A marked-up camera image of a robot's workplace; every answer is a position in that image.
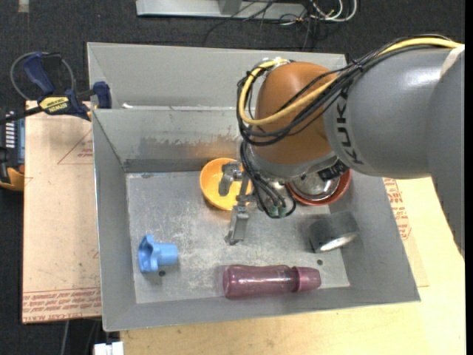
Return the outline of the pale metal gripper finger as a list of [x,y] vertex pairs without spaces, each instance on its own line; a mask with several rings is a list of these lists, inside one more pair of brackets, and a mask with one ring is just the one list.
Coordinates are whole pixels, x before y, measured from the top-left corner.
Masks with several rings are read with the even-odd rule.
[[227,196],[230,192],[230,187],[235,181],[242,181],[242,170],[240,162],[228,162],[221,166],[222,177],[218,185],[218,192],[220,196]]
[[245,239],[248,225],[249,213],[244,206],[235,205],[231,211],[231,221],[225,242],[229,246],[234,246]]

